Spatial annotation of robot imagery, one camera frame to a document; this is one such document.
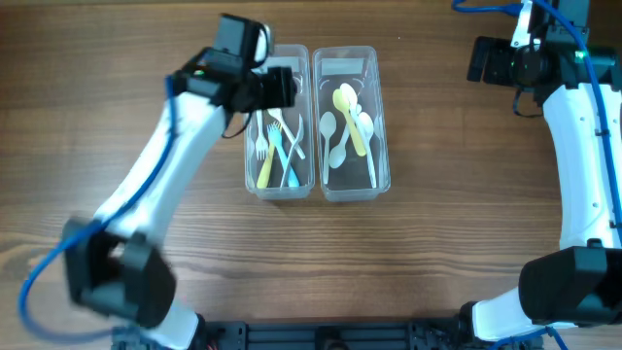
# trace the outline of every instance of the yellow spoon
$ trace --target yellow spoon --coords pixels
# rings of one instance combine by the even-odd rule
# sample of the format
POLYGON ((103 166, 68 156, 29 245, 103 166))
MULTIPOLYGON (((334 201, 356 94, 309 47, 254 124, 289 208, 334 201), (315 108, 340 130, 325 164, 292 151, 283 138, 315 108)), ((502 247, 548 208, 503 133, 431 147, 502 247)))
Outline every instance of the yellow spoon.
MULTIPOLYGON (((283 125, 279 123, 279 130, 283 130, 283 125)), ((259 173, 259 177, 257 179, 257 188, 265 189, 268 187, 268 182, 270 181, 270 170, 272 170, 272 160, 274 159, 274 144, 270 142, 270 146, 268 147, 268 157, 263 161, 263 165, 261 166, 261 172, 259 173)))
POLYGON ((365 145, 357 130, 357 125, 354 123, 352 116, 350 116, 350 103, 345 99, 341 89, 337 89, 332 93, 332 103, 334 103, 334 107, 346 118, 346 123, 348 123, 348 127, 350 128, 350 137, 352 137, 352 144, 354 145, 355 150, 357 151, 357 155, 359 157, 364 157, 367 152, 365 151, 365 145))

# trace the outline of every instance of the wooden table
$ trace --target wooden table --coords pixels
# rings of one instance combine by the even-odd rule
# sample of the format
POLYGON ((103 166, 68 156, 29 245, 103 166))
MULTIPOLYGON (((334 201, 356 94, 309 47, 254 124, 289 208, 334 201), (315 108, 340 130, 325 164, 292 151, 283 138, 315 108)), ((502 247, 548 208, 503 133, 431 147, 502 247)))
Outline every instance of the wooden table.
MULTIPOLYGON (((221 12, 311 53, 378 51, 392 187, 371 202, 332 204, 319 185, 264 202, 245 189, 242 139, 222 140, 168 233, 181 298, 208 320, 406 319, 513 288, 524 263, 558 249, 553 143, 543 119, 512 115, 513 90, 466 81, 474 39, 510 37, 515 20, 448 2, 0 9, 0 349, 67 349, 22 330, 20 284, 69 215, 92 215, 124 178, 159 118, 163 76, 212 43, 221 12)), ((620 47, 620 13, 594 2, 592 43, 620 47)), ((68 305, 60 262, 31 307, 58 330, 102 326, 68 305)), ((622 348, 619 328, 564 334, 572 349, 622 348)))

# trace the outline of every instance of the clear plastic bin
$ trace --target clear plastic bin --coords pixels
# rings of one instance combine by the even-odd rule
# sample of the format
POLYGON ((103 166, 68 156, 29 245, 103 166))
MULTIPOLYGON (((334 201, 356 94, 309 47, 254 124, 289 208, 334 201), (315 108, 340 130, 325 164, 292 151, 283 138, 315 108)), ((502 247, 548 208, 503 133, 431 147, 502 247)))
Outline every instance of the clear plastic bin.
POLYGON ((391 186, 376 51, 372 47, 318 49, 313 53, 313 65, 318 163, 322 191, 330 201, 371 200, 391 186), (336 130, 329 138, 329 149, 332 151, 340 143, 344 129, 349 129, 344 114, 333 104, 333 93, 343 83, 354 88, 363 112, 368 113, 374 122, 374 134, 369 141, 369 149, 375 171, 377 185, 375 189, 371 185, 367 157, 360 157, 357 154, 352 136, 348 137, 345 143, 345 159, 337 168, 329 168, 328 182, 325 183, 323 171, 325 140, 320 129, 320 118, 325 112, 332 112, 335 116, 336 130))
MULTIPOLYGON (((302 45, 277 45, 273 56, 259 69, 267 69, 270 66, 289 66, 294 72, 297 94, 295 105, 292 108, 282 110, 285 124, 296 137, 298 132, 298 116, 302 116, 304 135, 299 143, 299 147, 305 155, 302 159, 296 151, 292 160, 292 170, 299 182, 299 187, 288 187, 287 181, 283 188, 280 188, 283 176, 283 167, 278 152, 274 151, 269 173, 269 182, 266 188, 258 187, 258 179, 264 160, 259 160, 256 155, 256 142, 258 139, 258 123, 251 121, 244 133, 245 149, 245 169, 246 169, 246 188, 250 193, 256 194, 261 199, 298 199, 309 195, 315 186, 315 148, 313 136, 313 117, 312 117, 312 92, 311 74, 309 71, 309 51, 302 45)), ((263 136, 268 140, 267 126, 275 123, 276 120, 268 113, 262 111, 263 136)), ((283 148, 289 155, 292 145, 285 131, 281 132, 283 137, 283 148)))

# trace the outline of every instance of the white fork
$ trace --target white fork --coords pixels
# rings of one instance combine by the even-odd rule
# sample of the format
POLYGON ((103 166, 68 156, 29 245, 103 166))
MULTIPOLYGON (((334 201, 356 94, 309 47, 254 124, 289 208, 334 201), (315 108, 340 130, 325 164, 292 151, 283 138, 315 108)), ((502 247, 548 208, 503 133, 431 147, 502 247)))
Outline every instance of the white fork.
POLYGON ((263 112, 262 110, 255 111, 257 113, 257 142, 255 143, 255 152, 258 160, 264 160, 268 154, 268 141, 263 136, 263 112))

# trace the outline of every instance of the wood grain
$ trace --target wood grain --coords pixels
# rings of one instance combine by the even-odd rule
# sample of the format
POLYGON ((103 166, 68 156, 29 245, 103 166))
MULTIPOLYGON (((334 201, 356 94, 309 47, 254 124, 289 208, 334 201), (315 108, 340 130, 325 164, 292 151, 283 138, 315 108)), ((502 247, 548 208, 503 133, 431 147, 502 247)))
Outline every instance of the wood grain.
MULTIPOLYGON (((392 188, 372 202, 331 204, 319 187, 263 202, 244 187, 242 139, 219 142, 165 248, 179 295, 208 320, 450 315, 513 288, 525 262, 558 248, 546 123, 512 116, 513 91, 465 79, 474 39, 509 37, 511 18, 424 0, 1 8, 0 349, 67 348, 22 330, 20 283, 70 213, 92 214, 123 179, 156 125, 163 76, 212 42, 221 12, 269 22, 279 43, 310 52, 378 51, 392 188)), ((619 1, 594 2, 593 43, 620 48, 621 12, 619 1)), ((33 291, 37 317, 101 327, 64 289, 57 262, 33 291)), ((616 328, 568 340, 622 348, 616 328)))

